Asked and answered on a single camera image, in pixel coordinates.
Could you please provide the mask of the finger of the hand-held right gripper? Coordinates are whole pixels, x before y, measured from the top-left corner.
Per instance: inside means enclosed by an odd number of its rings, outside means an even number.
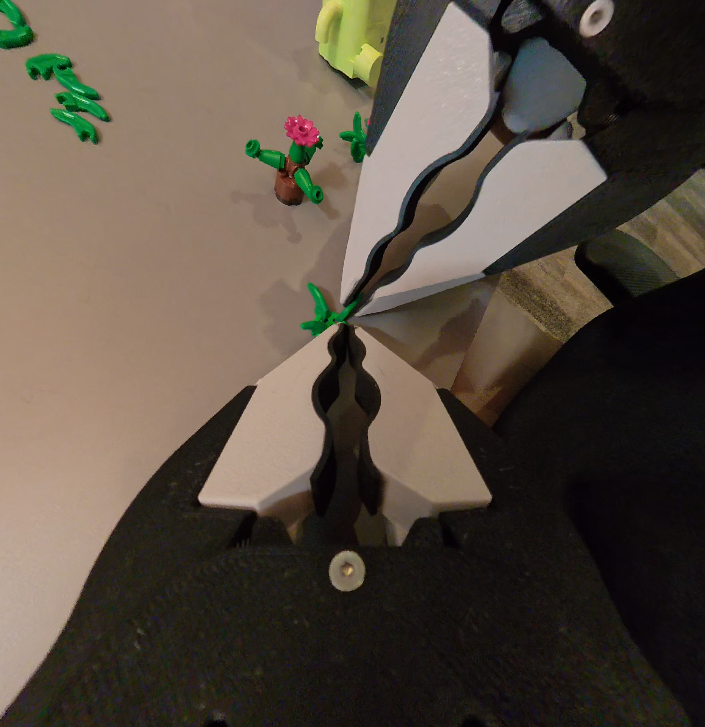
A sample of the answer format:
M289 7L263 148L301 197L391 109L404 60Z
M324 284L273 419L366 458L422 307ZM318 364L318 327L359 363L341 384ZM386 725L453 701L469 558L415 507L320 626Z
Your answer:
M381 281L357 315L484 277L494 262L605 181L584 142L566 131L585 86L584 77L547 40L522 43L497 118L517 135L484 168L457 218L425 235L402 265L402 275Z
M499 97L488 33L498 4L395 6L341 275L343 305L375 276L436 174L485 134Z

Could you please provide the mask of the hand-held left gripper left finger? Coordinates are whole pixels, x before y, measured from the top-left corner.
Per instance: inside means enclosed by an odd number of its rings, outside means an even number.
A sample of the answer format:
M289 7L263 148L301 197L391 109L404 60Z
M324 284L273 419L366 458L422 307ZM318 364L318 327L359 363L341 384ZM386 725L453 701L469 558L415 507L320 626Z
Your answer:
M330 453L327 412L339 396L348 326L334 325L259 379L204 486L206 507L278 518L293 541L324 504L313 472Z

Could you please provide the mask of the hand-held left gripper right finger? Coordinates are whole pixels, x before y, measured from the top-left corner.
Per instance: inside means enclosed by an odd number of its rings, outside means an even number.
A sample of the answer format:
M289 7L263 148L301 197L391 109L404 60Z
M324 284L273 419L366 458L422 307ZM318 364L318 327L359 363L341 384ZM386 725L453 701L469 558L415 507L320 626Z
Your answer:
M492 495L433 383L363 329L349 330L349 354L370 417L361 494L388 542L420 518L487 507Z

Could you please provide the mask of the toy bush with pink flowers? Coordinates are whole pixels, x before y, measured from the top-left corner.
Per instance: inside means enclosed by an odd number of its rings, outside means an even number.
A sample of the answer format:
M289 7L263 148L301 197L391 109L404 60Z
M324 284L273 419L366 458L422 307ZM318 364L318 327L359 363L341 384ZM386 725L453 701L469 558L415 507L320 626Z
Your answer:
M339 132L339 138L349 144L349 152L352 160L360 164L366 157L366 141L369 119L363 119L359 111L356 111L352 120L352 128Z

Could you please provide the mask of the lime green toy figure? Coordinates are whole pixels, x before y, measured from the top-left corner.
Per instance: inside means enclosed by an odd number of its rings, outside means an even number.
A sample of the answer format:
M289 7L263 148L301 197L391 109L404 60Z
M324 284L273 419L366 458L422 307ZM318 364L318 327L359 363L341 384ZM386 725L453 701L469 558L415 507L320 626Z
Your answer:
M323 1L315 28L320 56L375 89L395 6L395 1Z

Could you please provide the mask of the toy cactus with pink flower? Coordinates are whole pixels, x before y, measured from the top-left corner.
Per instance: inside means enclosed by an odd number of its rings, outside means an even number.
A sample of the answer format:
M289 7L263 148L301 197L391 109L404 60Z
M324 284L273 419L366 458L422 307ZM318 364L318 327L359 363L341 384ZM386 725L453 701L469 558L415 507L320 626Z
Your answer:
M323 190L311 180L306 170L316 151L323 146L320 132L312 120L302 115L288 116L284 128L286 136L291 140L287 153L263 149L255 139L247 141L245 153L275 169L275 196L282 204L297 206L305 198L313 204L321 204Z

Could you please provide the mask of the scatter of green toy leaves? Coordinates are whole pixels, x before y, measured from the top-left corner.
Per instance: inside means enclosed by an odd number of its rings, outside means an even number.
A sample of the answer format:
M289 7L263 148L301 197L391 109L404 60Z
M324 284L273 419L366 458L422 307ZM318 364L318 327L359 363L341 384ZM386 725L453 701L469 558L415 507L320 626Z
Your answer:
M0 49L14 50L28 47L35 34L22 10L12 1L0 1L0 14L8 27L0 27ZM111 115L101 104L101 94L83 83L75 72L73 61L63 54L46 52L28 58L24 67L30 79L54 80L61 87L56 93L56 107L50 109L52 117L72 129L81 142L98 145L101 135L94 122L111 122Z

